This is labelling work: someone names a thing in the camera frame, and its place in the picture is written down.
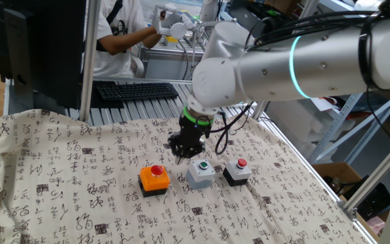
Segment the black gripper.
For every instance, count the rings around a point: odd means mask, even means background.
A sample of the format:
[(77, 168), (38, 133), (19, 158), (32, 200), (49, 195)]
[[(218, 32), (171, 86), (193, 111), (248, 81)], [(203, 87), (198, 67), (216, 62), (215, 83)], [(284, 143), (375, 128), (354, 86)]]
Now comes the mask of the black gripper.
[(170, 133), (168, 138), (176, 165), (179, 165), (184, 159), (191, 159), (204, 151), (204, 142), (201, 137), (209, 134), (212, 123), (212, 118), (206, 115), (201, 115), (194, 121), (186, 115), (179, 119), (180, 132)]

